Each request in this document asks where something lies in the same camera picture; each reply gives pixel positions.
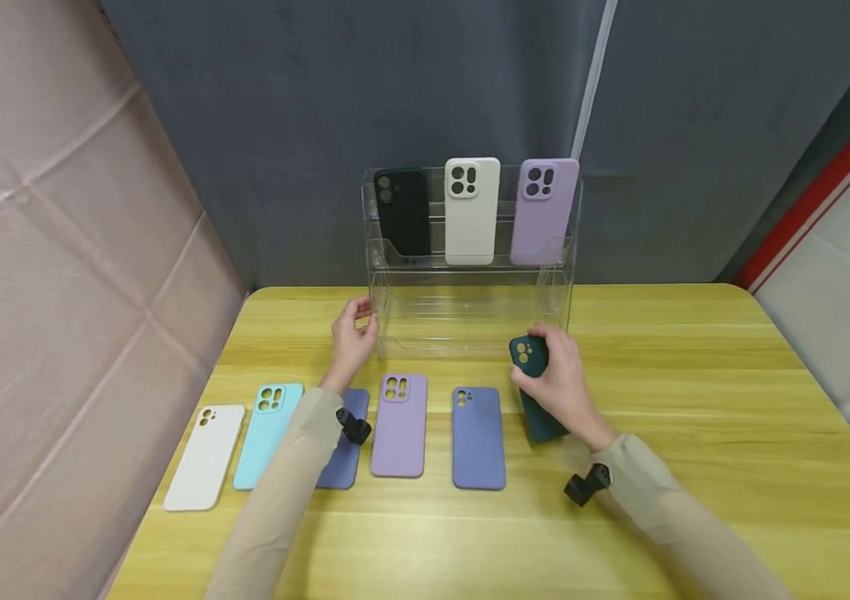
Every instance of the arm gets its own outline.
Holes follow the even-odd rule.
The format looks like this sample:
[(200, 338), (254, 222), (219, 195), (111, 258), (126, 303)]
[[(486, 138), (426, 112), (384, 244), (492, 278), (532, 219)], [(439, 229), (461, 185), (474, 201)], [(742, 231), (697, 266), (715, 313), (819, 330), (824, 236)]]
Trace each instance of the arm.
[[(355, 328), (358, 318), (368, 325)], [(373, 351), (378, 321), (367, 297), (350, 301), (332, 324), (332, 364), (305, 392), (278, 450), (252, 490), (225, 542), (207, 600), (272, 598), (318, 475), (342, 435), (335, 412), (355, 373)]]
[(653, 542), (665, 548), (710, 598), (787, 598), (788, 590), (728, 525), (678, 485), (651, 448), (619, 435), (585, 387), (578, 345), (563, 330), (535, 326), (549, 366), (532, 378), (512, 367), (512, 381), (538, 400), (611, 473), (612, 500)]

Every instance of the hand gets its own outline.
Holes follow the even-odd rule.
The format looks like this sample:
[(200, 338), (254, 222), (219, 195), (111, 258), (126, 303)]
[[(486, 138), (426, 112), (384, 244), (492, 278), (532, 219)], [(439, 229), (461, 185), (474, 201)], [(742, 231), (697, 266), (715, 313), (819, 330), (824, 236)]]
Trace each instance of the hand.
[[(355, 322), (365, 317), (369, 317), (367, 326), (355, 327)], [(377, 339), (378, 315), (373, 311), (371, 298), (350, 299), (332, 323), (332, 364), (318, 386), (344, 396), (352, 378), (371, 356)]]
[(512, 383), (537, 399), (566, 429), (594, 453), (607, 448), (618, 433), (596, 409), (585, 387), (582, 358), (575, 339), (562, 329), (535, 324), (528, 335), (545, 338), (547, 367), (542, 377), (529, 377), (512, 365)]

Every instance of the black phone case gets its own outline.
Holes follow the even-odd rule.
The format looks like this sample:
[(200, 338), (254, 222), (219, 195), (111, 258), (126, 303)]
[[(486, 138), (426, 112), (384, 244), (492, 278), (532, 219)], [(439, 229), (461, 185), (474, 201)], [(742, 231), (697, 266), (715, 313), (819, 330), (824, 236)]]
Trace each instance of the black phone case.
[[(524, 345), (524, 352), (518, 349), (519, 345)], [(512, 354), (512, 362), (530, 378), (540, 378), (545, 373), (545, 367), (548, 366), (548, 345), (545, 343), (545, 338), (531, 335), (515, 338), (508, 342), (508, 352)], [(525, 362), (521, 360), (522, 355), (525, 356)], [(522, 399), (522, 410), (525, 411), (528, 440), (532, 443), (542, 443), (568, 435), (568, 429), (565, 429), (550, 412), (541, 407), (538, 400), (528, 396), (522, 390), (518, 392)]]
[[(380, 184), (388, 178), (388, 186)], [(400, 259), (427, 257), (432, 253), (432, 233), (428, 222), (428, 177), (421, 169), (386, 169), (376, 172), (375, 203), (382, 237), (392, 242)], [(382, 198), (388, 190), (391, 197)]]

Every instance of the black clip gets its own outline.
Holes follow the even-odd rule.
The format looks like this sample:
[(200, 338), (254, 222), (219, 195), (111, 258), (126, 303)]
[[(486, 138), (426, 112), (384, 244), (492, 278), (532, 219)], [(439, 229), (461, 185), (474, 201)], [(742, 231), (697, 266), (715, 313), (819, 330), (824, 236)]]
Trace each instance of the black clip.
[(364, 421), (363, 418), (355, 418), (347, 408), (339, 408), (335, 412), (338, 422), (342, 424), (342, 433), (345, 438), (351, 442), (362, 446), (364, 441), (368, 440), (371, 435), (371, 425)]
[(581, 507), (588, 504), (595, 492), (604, 490), (610, 485), (611, 474), (608, 467), (601, 462), (595, 462), (584, 479), (577, 474), (572, 475), (572, 478), (565, 484), (565, 495)]

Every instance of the dark green phone case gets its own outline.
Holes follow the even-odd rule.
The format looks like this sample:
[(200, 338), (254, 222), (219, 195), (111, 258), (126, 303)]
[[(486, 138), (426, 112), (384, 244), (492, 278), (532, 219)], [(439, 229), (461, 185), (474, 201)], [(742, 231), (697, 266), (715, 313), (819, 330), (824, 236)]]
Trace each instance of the dark green phone case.
[[(523, 345), (524, 352), (519, 350)], [(530, 378), (540, 378), (548, 366), (548, 346), (545, 338), (523, 335), (508, 342), (508, 352), (512, 354), (512, 362)], [(522, 399), (522, 410), (525, 411), (525, 429), (528, 440), (532, 443), (550, 442), (555, 438), (568, 435), (568, 430), (556, 418), (538, 404), (538, 400), (519, 390)]]

